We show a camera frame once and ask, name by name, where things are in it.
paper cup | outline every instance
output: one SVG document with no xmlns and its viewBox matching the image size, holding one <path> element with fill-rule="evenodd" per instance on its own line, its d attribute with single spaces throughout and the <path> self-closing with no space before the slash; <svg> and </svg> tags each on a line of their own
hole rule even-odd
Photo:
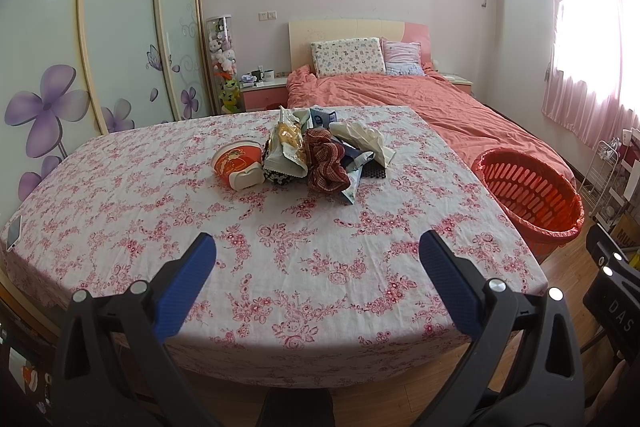
<svg viewBox="0 0 640 427">
<path fill-rule="evenodd" d="M 264 181 L 261 157 L 258 142 L 241 140 L 222 146 L 213 156 L 211 168 L 229 187 L 242 190 Z"/>
</svg>

nightstand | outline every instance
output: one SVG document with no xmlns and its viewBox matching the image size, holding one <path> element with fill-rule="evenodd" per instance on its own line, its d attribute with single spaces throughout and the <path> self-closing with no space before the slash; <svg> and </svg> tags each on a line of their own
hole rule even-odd
<svg viewBox="0 0 640 427">
<path fill-rule="evenodd" d="M 451 84 L 456 86 L 456 88 L 462 92 L 466 92 L 468 95 L 471 95 L 471 89 L 474 87 L 473 82 L 469 82 L 469 80 L 465 80 L 461 76 L 457 76 L 456 74 L 447 74 L 441 73 L 444 78 L 446 78 Z"/>
<path fill-rule="evenodd" d="M 289 91 L 287 91 L 287 78 L 278 77 L 267 80 L 258 86 L 241 87 L 244 108 L 247 111 L 264 111 L 270 105 L 279 104 L 287 107 Z"/>
</svg>

plastic basket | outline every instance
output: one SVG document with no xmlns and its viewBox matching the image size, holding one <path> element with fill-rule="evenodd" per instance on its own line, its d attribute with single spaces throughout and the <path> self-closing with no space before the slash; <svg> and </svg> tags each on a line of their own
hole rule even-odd
<svg viewBox="0 0 640 427">
<path fill-rule="evenodd" d="M 532 156 L 498 147 L 476 158 L 471 170 L 489 189 L 539 263 L 578 236 L 582 200 L 571 183 Z"/>
</svg>

patterned pillow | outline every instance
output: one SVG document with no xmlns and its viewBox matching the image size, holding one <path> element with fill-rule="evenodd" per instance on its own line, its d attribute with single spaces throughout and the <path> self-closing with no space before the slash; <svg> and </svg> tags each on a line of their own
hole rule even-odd
<svg viewBox="0 0 640 427">
<path fill-rule="evenodd" d="M 390 76 L 400 76 L 401 74 L 414 74 L 416 76 L 426 76 L 420 64 L 413 62 L 385 62 L 386 74 Z"/>
<path fill-rule="evenodd" d="M 385 62 L 420 65 L 420 42 L 393 42 L 381 39 Z"/>
<path fill-rule="evenodd" d="M 311 55 L 318 78 L 336 74 L 385 74 L 385 61 L 377 37 L 312 42 Z"/>
</svg>

purple flower decal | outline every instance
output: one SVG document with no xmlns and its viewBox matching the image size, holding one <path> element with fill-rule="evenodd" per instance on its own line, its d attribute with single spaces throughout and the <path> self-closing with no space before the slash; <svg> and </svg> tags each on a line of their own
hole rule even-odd
<svg viewBox="0 0 640 427">
<path fill-rule="evenodd" d="M 113 112 L 106 107 L 101 107 L 101 110 L 109 132 L 126 131 L 136 126 L 133 120 L 127 119 L 131 112 L 129 100 L 125 100 L 124 98 L 117 99 L 116 105 L 113 107 Z"/>
<path fill-rule="evenodd" d="M 40 79 L 40 96 L 19 91 L 6 106 L 4 123 L 7 125 L 23 125 L 33 120 L 26 145 L 29 158 L 44 156 L 61 144 L 61 118 L 77 122 L 86 115 L 89 94 L 82 89 L 68 90 L 75 79 L 75 68 L 64 64 L 51 66 Z"/>
<path fill-rule="evenodd" d="M 20 198 L 20 201 L 27 199 L 27 196 L 33 192 L 33 189 L 40 185 L 42 180 L 49 176 L 50 172 L 60 165 L 61 162 L 62 159 L 58 156 L 47 156 L 42 162 L 40 174 L 25 172 L 18 183 L 18 198 Z"/>
<path fill-rule="evenodd" d="M 189 88 L 189 92 L 186 89 L 182 90 L 180 95 L 180 101 L 184 104 L 184 117 L 189 120 L 192 112 L 198 111 L 198 99 L 196 98 L 196 90 L 193 87 Z"/>
<path fill-rule="evenodd" d="M 160 58 L 160 52 L 153 44 L 151 44 L 151 46 L 149 47 L 149 51 L 146 52 L 146 60 L 147 70 L 149 69 L 149 66 L 151 66 L 155 70 L 162 71 L 162 59 Z M 169 55 L 169 67 L 174 73 L 180 72 L 180 66 L 178 64 L 176 64 L 175 66 L 171 65 L 171 55 Z"/>
</svg>

